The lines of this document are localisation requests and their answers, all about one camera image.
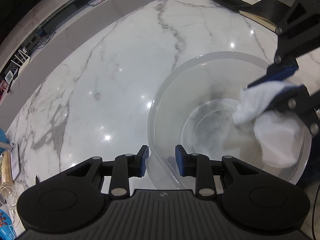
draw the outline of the wall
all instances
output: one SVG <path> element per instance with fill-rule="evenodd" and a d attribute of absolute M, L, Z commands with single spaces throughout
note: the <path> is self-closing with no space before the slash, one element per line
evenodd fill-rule
<path fill-rule="evenodd" d="M 38 25 L 69 0 L 42 0 L 12 30 L 0 45 L 0 71 L 14 51 Z"/>

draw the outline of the bowl rim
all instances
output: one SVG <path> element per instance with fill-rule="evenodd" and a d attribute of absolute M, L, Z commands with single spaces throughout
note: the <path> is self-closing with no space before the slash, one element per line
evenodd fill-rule
<path fill-rule="evenodd" d="M 168 174 L 172 182 L 176 185 L 178 189 L 186 189 L 180 180 L 179 176 L 177 176 L 176 171 L 174 171 L 168 161 L 157 154 L 160 151 L 159 147 L 156 143 L 156 134 L 155 134 L 155 126 L 156 126 L 156 117 L 159 111 L 159 106 L 162 103 L 164 96 L 166 95 L 167 90 L 169 89 L 172 82 L 184 71 L 192 68 L 196 65 L 203 64 L 212 60 L 219 59 L 234 59 L 234 60 L 242 60 L 252 63 L 265 71 L 267 70 L 269 64 L 265 62 L 263 59 L 258 58 L 253 55 L 249 55 L 242 52 L 234 52 L 234 51 L 218 51 L 218 52 L 210 52 L 206 54 L 202 54 L 198 57 L 194 57 L 179 67 L 172 70 L 172 72 L 165 78 L 163 83 L 160 85 L 157 90 L 150 107 L 149 115 L 148 115 L 148 144 L 151 150 L 151 154 L 154 155 L 159 161 L 160 165 L 164 168 L 165 172 Z M 292 184 L 296 184 L 300 179 L 309 159 L 310 149 L 311 149 L 311 135 L 307 127 L 305 127 L 304 131 L 304 142 L 302 152 L 300 154 L 300 158 L 298 160 L 298 164 L 296 169 L 293 171 L 290 179 L 288 180 Z M 152 169 L 148 166 L 148 161 L 146 161 L 146 166 L 148 170 L 148 174 L 150 176 L 151 181 L 155 184 L 155 180 L 152 178 Z"/>

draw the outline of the metal screw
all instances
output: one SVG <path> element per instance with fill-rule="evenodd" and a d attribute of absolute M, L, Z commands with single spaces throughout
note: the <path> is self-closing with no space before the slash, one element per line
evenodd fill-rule
<path fill-rule="evenodd" d="M 276 34 L 277 35 L 282 34 L 282 29 L 280 27 L 276 28 Z"/>
<path fill-rule="evenodd" d="M 310 131 L 313 135 L 318 134 L 319 132 L 319 127 L 316 123 L 313 123 L 312 125 L 310 125 Z"/>
<path fill-rule="evenodd" d="M 294 100 L 294 98 L 290 98 L 288 100 L 288 106 L 290 109 L 295 109 L 296 108 L 296 100 Z"/>
<path fill-rule="evenodd" d="M 127 193 L 127 191 L 124 188 L 121 188 L 121 187 L 117 187 L 117 188 L 114 188 L 113 190 L 111 190 L 111 194 L 113 196 L 123 196 L 126 193 Z"/>
<path fill-rule="evenodd" d="M 199 190 L 199 194 L 204 197 L 209 197 L 214 194 L 214 190 L 211 188 L 202 188 L 201 190 Z"/>
<path fill-rule="evenodd" d="M 274 59 L 275 63 L 279 64 L 281 63 L 281 57 L 279 55 L 275 56 L 275 59 Z"/>

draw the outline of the blue gripper pad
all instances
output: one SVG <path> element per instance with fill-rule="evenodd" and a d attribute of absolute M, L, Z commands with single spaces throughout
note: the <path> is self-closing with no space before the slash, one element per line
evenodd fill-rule
<path fill-rule="evenodd" d="M 183 165 L 183 157 L 182 157 L 182 154 L 178 148 L 178 146 L 176 146 L 176 162 L 177 162 L 177 166 L 178 166 L 178 169 L 179 169 L 179 173 L 181 176 L 184 175 L 184 165 Z"/>
<path fill-rule="evenodd" d="M 268 81 L 282 81 L 288 77 L 293 76 L 293 74 L 299 69 L 297 64 L 291 65 L 289 67 L 283 68 L 281 71 L 275 74 L 266 74 L 265 76 L 261 77 L 260 79 L 252 82 L 248 85 L 248 88 L 254 87 L 256 85 L 262 84 Z"/>
<path fill-rule="evenodd" d="M 141 163 L 140 163 L 140 175 L 141 177 L 144 176 L 146 173 L 146 159 L 149 157 L 149 147 L 146 148 L 144 151 L 142 158 L 141 158 Z"/>

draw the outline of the blue object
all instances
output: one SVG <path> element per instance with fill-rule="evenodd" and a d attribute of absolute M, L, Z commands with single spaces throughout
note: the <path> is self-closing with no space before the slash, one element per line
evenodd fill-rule
<path fill-rule="evenodd" d="M 299 69 L 299 66 L 295 64 L 295 65 L 286 66 L 285 68 L 281 69 L 279 72 L 275 74 L 268 74 L 267 72 L 265 76 L 249 84 L 248 88 L 254 87 L 256 85 L 259 85 L 268 81 L 283 81 L 286 78 L 293 76 L 298 69 Z"/>
<path fill-rule="evenodd" d="M 0 142 L 8 143 L 7 136 L 5 135 L 4 130 L 0 128 Z M 0 148 L 0 154 L 3 153 L 5 149 Z"/>
<path fill-rule="evenodd" d="M 144 176 L 144 174 L 146 173 L 146 159 L 149 157 L 149 147 L 146 148 L 146 150 L 144 151 L 144 154 L 142 155 L 141 158 L 141 168 L 140 168 L 140 175 L 141 177 Z"/>
<path fill-rule="evenodd" d="M 303 85 L 301 85 L 301 86 L 292 85 L 292 87 L 284 88 L 283 90 L 281 90 L 281 92 L 279 94 L 277 94 L 277 96 L 281 95 L 281 94 L 284 94 L 285 92 L 288 92 L 291 89 L 300 88 L 300 87 L 303 87 Z"/>
<path fill-rule="evenodd" d="M 179 169 L 179 173 L 181 176 L 183 176 L 184 175 L 183 157 L 178 146 L 176 146 L 176 162 Z"/>
<path fill-rule="evenodd" d="M 284 70 L 278 72 L 277 74 L 267 78 L 267 81 L 282 81 L 288 77 L 291 77 L 298 70 L 297 66 L 287 67 Z"/>
<path fill-rule="evenodd" d="M 0 209 L 0 238 L 3 240 L 14 240 L 14 228 L 9 214 Z"/>

